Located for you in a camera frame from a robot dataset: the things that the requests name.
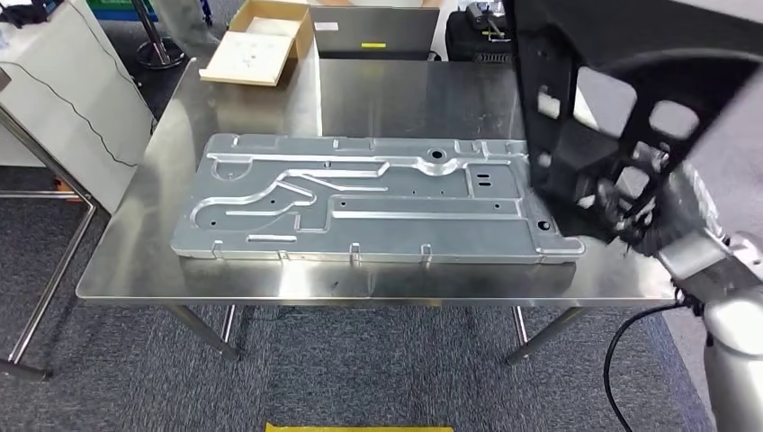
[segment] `black plastic part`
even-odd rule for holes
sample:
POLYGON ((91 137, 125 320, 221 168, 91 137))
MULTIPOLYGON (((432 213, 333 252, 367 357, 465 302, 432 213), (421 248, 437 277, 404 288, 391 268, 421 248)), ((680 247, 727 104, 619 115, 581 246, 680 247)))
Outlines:
POLYGON ((531 184, 565 235, 638 244, 648 205, 763 59, 760 24, 670 0, 504 0, 514 31, 515 68, 531 184), (578 71, 588 67, 630 85, 636 102, 622 134, 593 130, 573 116, 578 71), (539 111, 539 95, 558 115, 539 111), (694 112, 683 138, 651 127, 656 104, 694 112), (660 158, 634 156, 639 142, 660 158), (649 182, 631 196, 616 187, 626 167, 649 182), (578 205, 584 197, 593 205, 578 205))

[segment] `yellow label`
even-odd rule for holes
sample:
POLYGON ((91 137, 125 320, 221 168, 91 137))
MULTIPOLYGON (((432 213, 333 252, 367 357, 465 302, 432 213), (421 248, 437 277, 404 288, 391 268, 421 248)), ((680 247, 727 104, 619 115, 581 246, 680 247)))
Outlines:
POLYGON ((453 432, 452 427, 402 426, 402 427, 320 427, 320 426, 273 426, 265 424, 265 432, 453 432))

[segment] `black wire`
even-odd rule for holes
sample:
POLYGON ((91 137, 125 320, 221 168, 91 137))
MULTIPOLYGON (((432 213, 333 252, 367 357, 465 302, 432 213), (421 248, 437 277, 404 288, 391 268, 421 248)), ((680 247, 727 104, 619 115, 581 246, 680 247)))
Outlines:
POLYGON ((120 77, 122 77, 122 79, 124 79, 125 81, 127 81, 130 84, 130 87, 132 87, 132 89, 135 91, 135 93, 138 94, 139 99, 143 102, 144 105, 146 105, 146 108, 148 109, 148 111, 150 113, 152 113, 152 115, 153 115, 153 111, 151 111, 151 107, 148 106, 148 103, 146 102, 146 99, 144 99, 143 95, 140 94, 140 91, 135 86, 135 81, 132 79, 132 77, 126 77, 125 75, 122 74, 121 70, 119 69, 119 64, 117 64, 117 59, 114 58, 112 53, 109 52, 109 50, 107 50, 106 47, 104 47, 104 45, 101 43, 101 40, 98 39, 98 36, 95 34, 93 29, 90 28, 90 24, 87 22, 87 19, 85 18, 85 16, 82 15, 81 12, 79 12, 79 9, 77 9, 76 6, 74 6, 74 3, 69 2, 69 5, 72 7, 72 9, 75 10, 76 14, 79 15, 80 18, 82 18, 83 23, 85 23, 85 27, 90 32, 90 34, 93 35, 93 39, 95 39, 95 41, 98 42, 98 46, 101 47, 101 50, 103 50, 103 52, 105 52, 106 55, 109 56, 109 59, 112 60, 112 62, 114 63, 114 68, 117 70, 117 73, 120 75, 120 77))
POLYGON ((620 328, 617 329, 617 331, 615 332, 615 335, 612 337, 612 341, 609 343, 609 349, 606 350, 606 355, 604 356, 604 391, 606 392, 606 399, 609 401, 609 405, 612 407, 612 411, 615 412, 617 419, 620 420, 620 424, 623 425, 623 429, 625 429, 627 432, 633 432, 633 429, 631 429, 631 427, 628 425, 628 422, 625 420, 625 417, 623 417, 623 413, 620 412, 620 409, 617 408, 617 402, 615 402, 615 398, 612 396, 612 385, 609 382, 609 369, 612 364, 612 356, 615 353, 617 342, 620 341, 620 338, 623 336, 623 333, 625 333, 625 331, 629 327, 631 327, 631 325, 634 322, 655 313, 670 311, 673 309, 684 308, 684 307, 686 307, 684 303, 676 303, 676 304, 669 304, 666 306, 659 306, 657 308, 643 310, 633 315, 631 318, 627 319, 620 326, 620 328))
POLYGON ((95 127, 93 127, 93 124, 90 122, 90 119, 88 119, 87 117, 85 117, 84 115, 82 115, 82 113, 81 113, 80 111, 78 111, 78 110, 77 110, 77 108, 74 106, 74 104, 73 104, 73 103, 71 103, 71 102, 70 102, 70 101, 69 101, 67 98, 65 98, 64 96, 62 96, 62 95, 58 94, 58 92, 56 91, 56 89, 54 89, 52 86, 50 86, 50 84, 48 84, 48 83, 46 83, 45 81, 42 81, 41 79, 39 79, 39 78, 37 78, 36 76, 32 75, 32 74, 31 74, 31 73, 30 73, 28 70, 26 70, 26 67, 24 67, 24 66, 22 66, 22 65, 20 65, 20 64, 18 64, 18 63, 13 63, 12 61, 4 61, 4 60, 2 60, 2 61, 0 61, 0 65, 14 65, 14 66, 16 66, 17 68, 20 68, 20 69, 21 69, 21 70, 22 70, 22 71, 23 71, 23 72, 24 72, 26 75, 28 75, 28 76, 29 76, 29 78, 31 78, 31 79, 33 79, 33 80, 37 81, 38 83, 40 83, 40 84, 42 84, 42 85, 46 86, 46 87, 47 87, 47 88, 48 88, 48 89, 49 89, 49 90, 50 90, 50 91, 51 91, 51 92, 52 92, 52 93, 53 93, 55 96, 57 96, 57 97, 58 97, 58 99, 60 99, 60 100, 64 101, 64 102, 65 102, 65 103, 67 103, 69 106, 71 106, 71 108, 72 108, 72 111, 74 111, 74 113, 75 113, 76 115, 78 115, 78 116, 79 116, 79 117, 80 117, 82 120, 84 120, 84 121, 87 123, 87 125, 90 127, 90 130, 91 130, 91 131, 93 131, 93 133, 94 133, 95 135, 97 135, 97 136, 98 136, 98 138, 101 140, 101 145, 103 146, 103 149, 104 149, 104 150, 106 150, 106 153, 108 153, 108 154, 109 154, 109 156, 111 156, 111 157, 112 157, 112 160, 113 160, 114 162, 116 162, 116 163, 118 163, 118 164, 122 164, 122 165, 124 165, 124 166, 126 166, 126 167, 135 167, 135 166, 136 166, 136 164, 129 164, 129 163, 127 163, 127 162, 123 161, 123 160, 119 160, 119 159, 118 159, 116 156, 114 156, 114 154, 112 153, 112 151, 111 151, 111 150, 109 150, 109 146, 107 146, 107 145, 106 145, 106 141, 103 139, 103 135, 101 135, 101 133, 100 133, 100 132, 98 132, 98 130, 95 130, 95 127))

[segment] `hole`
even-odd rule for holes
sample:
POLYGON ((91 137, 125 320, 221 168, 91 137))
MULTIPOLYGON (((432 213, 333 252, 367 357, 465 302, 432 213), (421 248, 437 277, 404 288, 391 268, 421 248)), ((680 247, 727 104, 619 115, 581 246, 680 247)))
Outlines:
POLYGON ((548 168, 551 166, 551 155, 548 153, 541 153, 538 155, 538 165, 544 168, 548 168))
POLYGON ((559 117, 559 110, 561 108, 561 102, 559 99, 547 94, 545 88, 541 87, 538 92, 538 112, 556 119, 559 117))
POLYGON ((575 119, 591 129, 619 137, 636 104, 635 89, 624 81, 588 67, 578 69, 578 88, 583 97, 578 92, 575 98, 575 119), (606 95, 606 110, 597 112, 595 120, 584 101, 585 95, 606 95))
POLYGON ((687 138, 698 123, 694 111, 671 101, 657 102, 649 116, 649 124, 654 130, 678 139, 687 138))

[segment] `stainless steel table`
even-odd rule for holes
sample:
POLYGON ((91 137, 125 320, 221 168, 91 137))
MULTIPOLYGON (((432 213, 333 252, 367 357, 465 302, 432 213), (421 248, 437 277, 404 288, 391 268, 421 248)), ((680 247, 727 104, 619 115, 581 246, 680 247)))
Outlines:
POLYGON ((557 333, 587 306, 634 306, 673 300, 667 272, 624 245, 586 239, 576 265, 518 265, 516 283, 481 284, 455 278, 432 285, 419 279, 377 284, 369 278, 335 281, 300 262, 182 259, 169 247, 180 204, 202 150, 216 132, 308 136, 522 139, 515 76, 499 65, 372 60, 317 60, 287 65, 275 88, 200 81, 204 60, 192 60, 175 90, 143 162, 76 289, 93 302, 166 306, 224 355, 223 337, 185 305, 199 302, 290 305, 356 303, 504 302, 569 307, 526 343, 517 359, 557 333))

